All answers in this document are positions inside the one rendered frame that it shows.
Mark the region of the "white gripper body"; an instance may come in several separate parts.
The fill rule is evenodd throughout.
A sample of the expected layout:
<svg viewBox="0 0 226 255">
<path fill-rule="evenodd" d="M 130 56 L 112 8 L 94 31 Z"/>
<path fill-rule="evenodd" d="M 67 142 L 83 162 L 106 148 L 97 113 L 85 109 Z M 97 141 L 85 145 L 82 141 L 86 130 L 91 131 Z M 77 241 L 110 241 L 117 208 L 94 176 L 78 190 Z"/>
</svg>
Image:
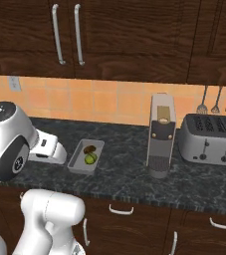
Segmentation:
<svg viewBox="0 0 226 255">
<path fill-rule="evenodd" d="M 55 135 L 50 135 L 49 148 L 51 163 L 64 164 L 66 162 L 67 152 Z"/>
</svg>

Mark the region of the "grey rectangular container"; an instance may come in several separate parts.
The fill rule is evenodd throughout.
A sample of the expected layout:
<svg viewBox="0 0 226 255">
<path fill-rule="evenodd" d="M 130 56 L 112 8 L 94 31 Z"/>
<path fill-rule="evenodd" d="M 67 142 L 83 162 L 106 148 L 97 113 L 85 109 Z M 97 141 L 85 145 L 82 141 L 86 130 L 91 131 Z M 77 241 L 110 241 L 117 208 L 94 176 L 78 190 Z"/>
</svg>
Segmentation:
<svg viewBox="0 0 226 255">
<path fill-rule="evenodd" d="M 93 164 L 85 163 L 85 157 L 87 154 L 84 154 L 84 148 L 89 145 L 94 145 L 96 147 L 96 151 L 94 151 L 93 153 L 97 155 L 98 159 Z M 68 163 L 68 169 L 70 170 L 70 172 L 93 175 L 98 165 L 104 145 L 105 143 L 102 140 L 81 139 Z"/>
</svg>

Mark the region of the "green lime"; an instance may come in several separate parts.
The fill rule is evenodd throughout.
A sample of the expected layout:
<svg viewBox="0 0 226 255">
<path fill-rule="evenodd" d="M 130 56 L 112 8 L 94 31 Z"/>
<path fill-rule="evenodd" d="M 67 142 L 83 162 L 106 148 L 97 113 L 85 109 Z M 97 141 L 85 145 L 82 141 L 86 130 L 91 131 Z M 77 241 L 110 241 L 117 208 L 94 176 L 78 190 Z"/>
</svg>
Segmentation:
<svg viewBox="0 0 226 255">
<path fill-rule="evenodd" d="M 86 164 L 93 164 L 97 161 L 98 157 L 95 153 L 88 153 L 85 157 Z"/>
</svg>

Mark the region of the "dark wood base cupboard door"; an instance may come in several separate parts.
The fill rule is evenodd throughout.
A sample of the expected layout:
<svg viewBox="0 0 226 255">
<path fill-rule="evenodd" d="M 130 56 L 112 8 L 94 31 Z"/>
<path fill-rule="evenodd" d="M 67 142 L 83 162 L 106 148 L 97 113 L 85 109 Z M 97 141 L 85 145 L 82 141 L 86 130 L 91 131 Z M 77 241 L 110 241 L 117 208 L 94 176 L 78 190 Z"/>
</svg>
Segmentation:
<svg viewBox="0 0 226 255">
<path fill-rule="evenodd" d="M 0 235 L 11 255 L 24 227 L 24 216 L 20 208 L 20 194 L 27 188 L 0 185 Z"/>
<path fill-rule="evenodd" d="M 201 243 L 199 240 L 190 240 L 186 231 L 181 228 L 171 230 L 164 243 L 163 255 L 169 255 L 173 243 L 174 231 L 178 234 L 174 255 L 226 255 L 226 246 L 217 246 L 211 243 Z"/>
<path fill-rule="evenodd" d="M 89 218 L 90 244 L 85 243 L 82 223 L 74 227 L 74 234 L 87 255 L 162 255 L 166 227 L 141 221 Z"/>
</svg>

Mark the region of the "grey coffee machine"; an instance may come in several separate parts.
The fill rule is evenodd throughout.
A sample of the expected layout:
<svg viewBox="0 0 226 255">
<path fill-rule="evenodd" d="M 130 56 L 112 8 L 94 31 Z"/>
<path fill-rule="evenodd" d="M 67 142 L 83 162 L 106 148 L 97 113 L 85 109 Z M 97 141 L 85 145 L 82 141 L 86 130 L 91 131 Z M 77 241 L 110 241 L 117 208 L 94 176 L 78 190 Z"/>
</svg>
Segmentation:
<svg viewBox="0 0 226 255">
<path fill-rule="evenodd" d="M 153 94 L 150 102 L 146 166 L 154 178 L 164 178 L 169 169 L 176 131 L 173 96 Z"/>
</svg>

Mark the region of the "dark wood drawer front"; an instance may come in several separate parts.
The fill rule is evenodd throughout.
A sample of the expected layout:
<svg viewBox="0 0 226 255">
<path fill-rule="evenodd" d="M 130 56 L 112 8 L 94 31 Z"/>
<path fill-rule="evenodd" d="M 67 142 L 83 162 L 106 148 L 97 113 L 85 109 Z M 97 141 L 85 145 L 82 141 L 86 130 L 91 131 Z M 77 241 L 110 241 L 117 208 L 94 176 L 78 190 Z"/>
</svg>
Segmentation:
<svg viewBox="0 0 226 255">
<path fill-rule="evenodd" d="M 210 217 L 214 222 L 226 225 L 226 215 L 190 210 L 175 212 L 176 225 L 182 231 L 186 231 L 186 236 L 190 240 L 226 246 L 226 230 L 213 227 L 209 222 Z"/>
<path fill-rule="evenodd" d="M 145 204 L 127 203 L 116 200 L 84 197 L 87 207 L 87 217 L 98 226 L 129 227 L 145 231 L 152 226 L 167 226 L 170 209 Z M 117 215 L 109 211 L 109 205 L 113 209 L 129 211 L 134 207 L 132 215 Z"/>
</svg>

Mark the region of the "dark slotted spatula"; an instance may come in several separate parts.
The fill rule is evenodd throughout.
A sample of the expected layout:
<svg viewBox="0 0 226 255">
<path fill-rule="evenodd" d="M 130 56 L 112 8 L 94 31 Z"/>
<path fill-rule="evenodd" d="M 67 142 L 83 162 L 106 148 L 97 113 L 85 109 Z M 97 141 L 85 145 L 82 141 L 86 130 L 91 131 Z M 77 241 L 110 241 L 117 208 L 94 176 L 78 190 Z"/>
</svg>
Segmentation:
<svg viewBox="0 0 226 255">
<path fill-rule="evenodd" d="M 207 107 L 205 106 L 205 98 L 206 98 L 206 94 L 207 94 L 207 89 L 208 89 L 208 87 L 204 88 L 204 94 L 203 94 L 203 97 L 202 97 L 202 102 L 196 109 L 196 112 L 198 114 L 206 115 L 207 112 L 208 112 Z"/>
</svg>

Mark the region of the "silver four-slot toaster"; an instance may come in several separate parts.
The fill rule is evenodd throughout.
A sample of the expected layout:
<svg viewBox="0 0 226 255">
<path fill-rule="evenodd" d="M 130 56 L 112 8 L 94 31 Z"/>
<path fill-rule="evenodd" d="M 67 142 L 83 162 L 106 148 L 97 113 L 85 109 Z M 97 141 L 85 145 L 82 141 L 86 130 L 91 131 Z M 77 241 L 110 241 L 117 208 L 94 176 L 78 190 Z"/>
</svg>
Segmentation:
<svg viewBox="0 0 226 255">
<path fill-rule="evenodd" d="M 178 147 L 187 161 L 226 165 L 226 116 L 186 115 Z"/>
</svg>

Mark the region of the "grey wall socket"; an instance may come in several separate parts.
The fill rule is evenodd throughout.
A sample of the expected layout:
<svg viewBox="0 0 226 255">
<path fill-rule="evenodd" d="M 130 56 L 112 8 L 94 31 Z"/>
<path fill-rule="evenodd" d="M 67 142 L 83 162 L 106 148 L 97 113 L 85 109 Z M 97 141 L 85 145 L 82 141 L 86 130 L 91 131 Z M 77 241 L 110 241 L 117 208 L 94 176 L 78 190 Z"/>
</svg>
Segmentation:
<svg viewBox="0 0 226 255">
<path fill-rule="evenodd" d="M 21 91 L 19 78 L 17 76 L 9 76 L 8 82 L 9 82 L 9 88 L 12 92 L 20 92 Z"/>
</svg>

